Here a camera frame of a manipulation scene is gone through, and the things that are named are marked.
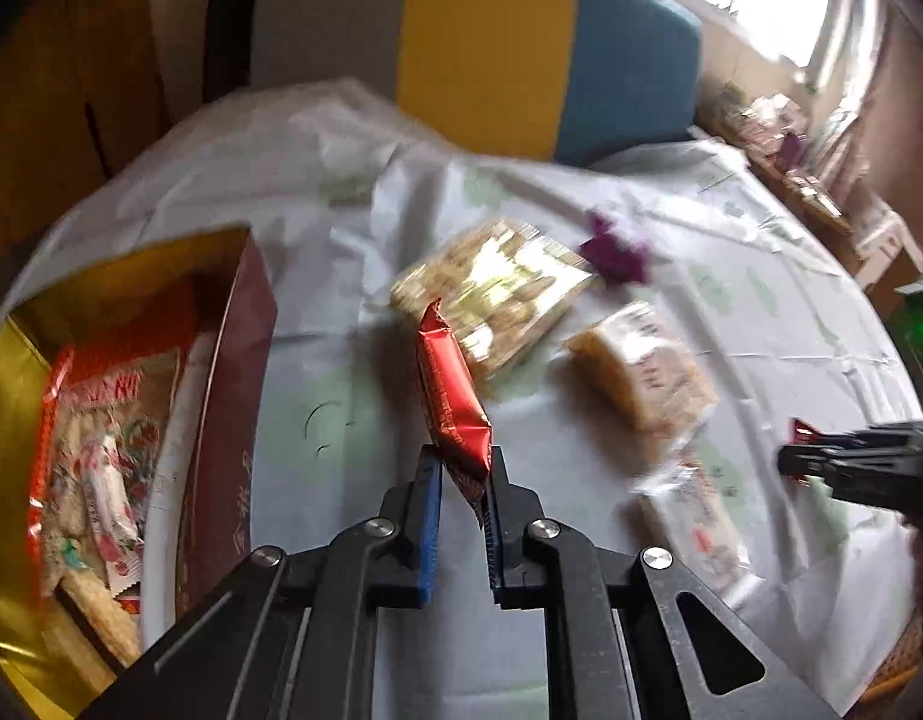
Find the red snack bar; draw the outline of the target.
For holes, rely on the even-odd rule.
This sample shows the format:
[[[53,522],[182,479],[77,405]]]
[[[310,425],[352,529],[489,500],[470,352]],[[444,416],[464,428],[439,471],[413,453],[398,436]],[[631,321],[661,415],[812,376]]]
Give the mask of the red snack bar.
[[[440,460],[480,527],[486,523],[487,481],[493,465],[493,426],[440,299],[429,302],[416,333],[416,362],[425,421]]]

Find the white grey snack pack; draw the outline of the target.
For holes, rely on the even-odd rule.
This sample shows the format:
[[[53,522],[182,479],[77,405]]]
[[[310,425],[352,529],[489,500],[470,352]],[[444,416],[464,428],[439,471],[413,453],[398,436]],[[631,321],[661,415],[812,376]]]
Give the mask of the white grey snack pack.
[[[722,494],[696,461],[678,460],[637,486],[652,535],[730,608],[764,582],[732,522]]]

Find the golden crumb cake pack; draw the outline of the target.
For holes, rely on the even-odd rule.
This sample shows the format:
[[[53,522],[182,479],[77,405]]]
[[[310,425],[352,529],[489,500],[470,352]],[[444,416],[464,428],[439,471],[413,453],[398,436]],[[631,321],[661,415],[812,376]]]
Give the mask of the golden crumb cake pack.
[[[636,431],[663,444],[685,445],[718,403],[691,349],[648,302],[629,302],[566,349]]]

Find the long brown white snack pack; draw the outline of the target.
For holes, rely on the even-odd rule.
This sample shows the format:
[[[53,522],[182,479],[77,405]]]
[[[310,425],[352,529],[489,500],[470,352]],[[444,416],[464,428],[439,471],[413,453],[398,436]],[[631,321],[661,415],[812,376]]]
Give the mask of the long brown white snack pack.
[[[188,353],[149,491],[139,606],[139,630],[144,650],[152,647],[175,624],[176,564],[183,500],[216,340],[214,332],[199,333]]]

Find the purple candy wrapper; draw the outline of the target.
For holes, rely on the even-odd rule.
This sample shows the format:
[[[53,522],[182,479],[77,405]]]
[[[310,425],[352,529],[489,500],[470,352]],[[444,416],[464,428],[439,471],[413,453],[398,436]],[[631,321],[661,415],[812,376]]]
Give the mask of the purple candy wrapper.
[[[579,245],[579,254],[606,283],[647,284],[651,246],[642,236],[612,216],[589,213],[590,238]]]

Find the floral white candy bar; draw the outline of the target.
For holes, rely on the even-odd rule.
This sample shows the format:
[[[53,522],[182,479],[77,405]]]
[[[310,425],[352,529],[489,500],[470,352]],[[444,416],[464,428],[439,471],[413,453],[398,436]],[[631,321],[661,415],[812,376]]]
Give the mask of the floral white candy bar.
[[[105,582],[113,596],[120,596],[141,582],[142,538],[118,468],[113,434],[98,433],[89,439],[80,452],[79,474]]]

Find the large red dragon snack bag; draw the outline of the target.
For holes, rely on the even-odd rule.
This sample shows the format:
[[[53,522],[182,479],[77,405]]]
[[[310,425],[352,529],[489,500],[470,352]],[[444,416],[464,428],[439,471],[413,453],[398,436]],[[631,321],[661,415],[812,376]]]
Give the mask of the large red dragon snack bag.
[[[41,596],[69,571],[94,574],[112,598],[141,582],[151,486],[196,330],[193,288],[182,281],[131,320],[59,350],[30,481]]]

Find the green-tied cracker stick pack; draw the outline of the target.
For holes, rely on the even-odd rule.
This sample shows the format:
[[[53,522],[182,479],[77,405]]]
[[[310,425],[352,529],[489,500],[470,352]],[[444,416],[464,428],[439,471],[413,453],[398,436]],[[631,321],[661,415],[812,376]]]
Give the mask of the green-tied cracker stick pack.
[[[110,593],[97,567],[97,559],[86,559],[77,541],[65,539],[56,589],[74,603],[76,613],[95,634],[102,650],[113,656],[119,667],[128,668],[142,652],[139,624],[136,616]]]

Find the small red candy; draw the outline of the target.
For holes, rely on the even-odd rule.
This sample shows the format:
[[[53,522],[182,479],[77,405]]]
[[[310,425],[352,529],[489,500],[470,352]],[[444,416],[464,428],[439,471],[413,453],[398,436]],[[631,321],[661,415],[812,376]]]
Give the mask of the small red candy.
[[[818,431],[800,418],[790,420],[790,444],[793,449],[789,452],[786,475],[795,479],[797,483],[805,484],[810,476],[820,476],[820,472],[810,473],[808,461],[800,455],[804,447],[825,447],[829,444],[829,437]]]

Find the rice cracker block pack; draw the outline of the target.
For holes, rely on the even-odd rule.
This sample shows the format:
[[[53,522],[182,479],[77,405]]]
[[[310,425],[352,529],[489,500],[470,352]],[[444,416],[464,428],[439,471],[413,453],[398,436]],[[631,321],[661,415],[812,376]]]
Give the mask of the rice cracker block pack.
[[[535,226],[494,220],[404,270],[390,304],[419,319],[440,299],[473,377],[487,380],[555,327],[594,278],[579,254]]]

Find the gold tin box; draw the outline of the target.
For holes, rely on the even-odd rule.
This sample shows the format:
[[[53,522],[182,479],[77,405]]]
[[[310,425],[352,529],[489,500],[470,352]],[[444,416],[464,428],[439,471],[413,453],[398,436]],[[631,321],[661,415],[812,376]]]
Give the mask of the gold tin box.
[[[0,717],[76,717],[250,552],[276,312],[235,226],[92,263],[2,319]]]

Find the wooden side shelf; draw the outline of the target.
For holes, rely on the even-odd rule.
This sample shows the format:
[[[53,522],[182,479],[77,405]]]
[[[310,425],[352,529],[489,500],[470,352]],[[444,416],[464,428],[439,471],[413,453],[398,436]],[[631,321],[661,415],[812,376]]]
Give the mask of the wooden side shelf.
[[[868,185],[857,115],[838,110],[820,137],[789,96],[747,99],[736,86],[696,109],[696,124],[740,148],[750,171],[868,293],[923,278],[923,252],[903,216]]]

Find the grey yellow blue chair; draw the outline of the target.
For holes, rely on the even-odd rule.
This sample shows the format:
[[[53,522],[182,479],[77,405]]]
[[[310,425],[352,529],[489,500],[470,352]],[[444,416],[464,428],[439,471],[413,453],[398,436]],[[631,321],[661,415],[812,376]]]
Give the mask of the grey yellow blue chair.
[[[686,137],[701,26],[670,0],[255,0],[255,89],[356,78],[475,153],[585,167]]]

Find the black rolled mat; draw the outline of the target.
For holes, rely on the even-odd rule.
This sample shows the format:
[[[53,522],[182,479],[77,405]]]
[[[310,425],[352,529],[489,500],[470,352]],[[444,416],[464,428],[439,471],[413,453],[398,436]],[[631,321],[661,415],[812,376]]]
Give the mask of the black rolled mat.
[[[250,83],[251,36],[256,0],[208,0],[203,39],[203,103]]]

